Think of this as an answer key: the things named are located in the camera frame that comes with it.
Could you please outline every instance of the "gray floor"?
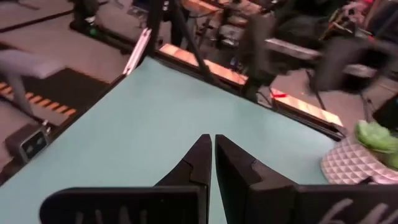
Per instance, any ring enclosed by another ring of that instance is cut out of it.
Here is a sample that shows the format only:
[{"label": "gray floor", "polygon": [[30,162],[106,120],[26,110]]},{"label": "gray floor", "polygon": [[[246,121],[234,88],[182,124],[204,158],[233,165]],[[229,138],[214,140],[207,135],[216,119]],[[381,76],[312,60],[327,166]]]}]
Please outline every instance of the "gray floor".
[{"label": "gray floor", "polygon": [[[29,52],[57,58],[67,66],[100,80],[113,81],[121,74],[129,56],[121,55],[117,49],[70,31],[68,24],[71,20],[71,15],[63,16],[2,33],[0,34],[0,41]],[[160,30],[165,42],[170,40],[169,28],[170,24],[164,23]],[[207,51],[209,47],[204,46],[203,49]],[[279,76],[272,87],[319,106],[315,97],[306,93],[306,84],[307,76],[304,72],[294,71],[289,76]],[[378,107],[391,97],[397,89],[398,83],[383,79],[370,88],[365,95],[373,101],[375,107]],[[364,119],[363,104],[359,96],[336,91],[322,93],[322,98],[327,110],[337,114],[349,130],[353,129],[357,120]],[[31,122],[23,114],[1,103],[0,118],[6,118],[0,120],[0,139],[4,139],[24,124]],[[4,162],[7,162],[7,155],[5,150],[0,149],[0,167]]]}]

